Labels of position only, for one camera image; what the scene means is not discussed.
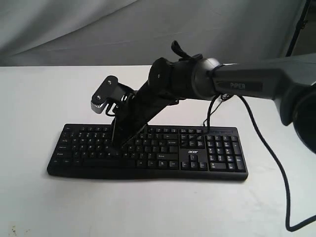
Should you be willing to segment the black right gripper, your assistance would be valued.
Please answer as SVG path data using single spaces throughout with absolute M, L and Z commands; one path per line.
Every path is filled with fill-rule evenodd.
M 123 151 L 127 143 L 148 125 L 147 123 L 167 106 L 177 105 L 179 98 L 162 90 L 154 91 L 145 83 L 135 96 L 119 109 L 112 122 L 112 147 Z

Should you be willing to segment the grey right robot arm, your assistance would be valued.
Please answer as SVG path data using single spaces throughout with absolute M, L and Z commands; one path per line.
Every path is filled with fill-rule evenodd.
M 165 107 L 177 100 L 213 101 L 221 94 L 274 101 L 283 125 L 294 126 L 302 143 L 316 150 L 316 56 L 305 54 L 259 62 L 221 64 L 198 54 L 187 55 L 178 42 L 179 60 L 157 59 L 148 79 L 113 122 L 112 141 L 121 147 Z

